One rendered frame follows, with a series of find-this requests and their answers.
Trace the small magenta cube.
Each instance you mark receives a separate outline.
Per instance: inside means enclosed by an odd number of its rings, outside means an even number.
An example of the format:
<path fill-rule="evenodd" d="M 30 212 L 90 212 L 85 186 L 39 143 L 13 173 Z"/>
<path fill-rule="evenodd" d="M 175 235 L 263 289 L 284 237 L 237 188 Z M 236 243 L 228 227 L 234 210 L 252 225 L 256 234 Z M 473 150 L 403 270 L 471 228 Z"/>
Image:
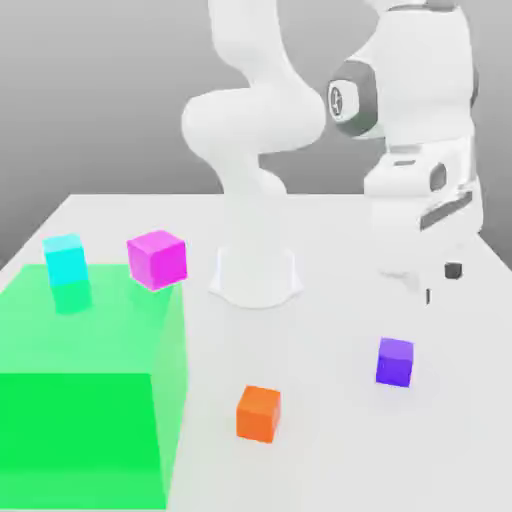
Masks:
<path fill-rule="evenodd" d="M 127 250 L 132 278 L 151 291 L 188 277 L 185 241 L 165 230 L 128 240 Z"/>

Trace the small purple cube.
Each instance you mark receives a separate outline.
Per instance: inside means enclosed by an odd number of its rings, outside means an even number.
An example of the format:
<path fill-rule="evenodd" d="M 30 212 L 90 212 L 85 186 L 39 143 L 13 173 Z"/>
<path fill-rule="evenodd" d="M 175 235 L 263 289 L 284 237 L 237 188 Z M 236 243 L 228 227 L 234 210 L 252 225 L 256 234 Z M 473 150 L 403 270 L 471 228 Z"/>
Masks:
<path fill-rule="evenodd" d="M 414 344 L 393 338 L 380 340 L 376 382 L 409 387 L 414 362 Z"/>

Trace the small orange cube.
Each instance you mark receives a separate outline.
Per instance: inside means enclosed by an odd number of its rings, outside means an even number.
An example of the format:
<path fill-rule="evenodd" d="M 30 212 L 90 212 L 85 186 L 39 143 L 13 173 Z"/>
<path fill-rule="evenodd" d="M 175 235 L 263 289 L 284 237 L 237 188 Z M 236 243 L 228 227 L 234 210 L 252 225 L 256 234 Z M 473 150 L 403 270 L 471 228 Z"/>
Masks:
<path fill-rule="evenodd" d="M 248 385 L 236 408 L 238 437 L 272 443 L 281 415 L 281 393 Z"/>

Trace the large green box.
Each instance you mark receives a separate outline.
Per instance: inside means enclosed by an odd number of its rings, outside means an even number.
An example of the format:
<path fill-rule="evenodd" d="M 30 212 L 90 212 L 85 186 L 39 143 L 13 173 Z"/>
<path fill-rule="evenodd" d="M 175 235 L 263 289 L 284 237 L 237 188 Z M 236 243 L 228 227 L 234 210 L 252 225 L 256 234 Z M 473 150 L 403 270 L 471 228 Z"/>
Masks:
<path fill-rule="evenodd" d="M 164 509 L 186 393 L 180 285 L 23 267 L 0 292 L 0 509 Z"/>

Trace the small cyan cube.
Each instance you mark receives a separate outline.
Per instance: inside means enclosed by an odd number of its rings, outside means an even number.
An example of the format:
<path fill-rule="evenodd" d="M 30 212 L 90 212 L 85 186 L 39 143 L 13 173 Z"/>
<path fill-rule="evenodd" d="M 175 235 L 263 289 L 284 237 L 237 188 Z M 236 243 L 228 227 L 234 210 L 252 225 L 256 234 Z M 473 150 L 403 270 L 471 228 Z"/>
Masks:
<path fill-rule="evenodd" d="M 43 240 L 49 284 L 59 314 L 74 314 L 92 304 L 85 251 L 77 234 Z"/>

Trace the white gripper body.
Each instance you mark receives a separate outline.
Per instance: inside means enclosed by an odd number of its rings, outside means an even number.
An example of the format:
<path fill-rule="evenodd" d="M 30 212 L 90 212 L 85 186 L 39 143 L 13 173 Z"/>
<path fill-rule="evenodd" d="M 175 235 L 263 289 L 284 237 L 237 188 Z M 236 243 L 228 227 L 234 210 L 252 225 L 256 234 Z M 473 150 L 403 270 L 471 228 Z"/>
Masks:
<path fill-rule="evenodd" d="M 379 267 L 429 266 L 471 241 L 482 224 L 478 180 L 455 188 L 434 204 L 425 198 L 372 200 L 372 255 Z"/>

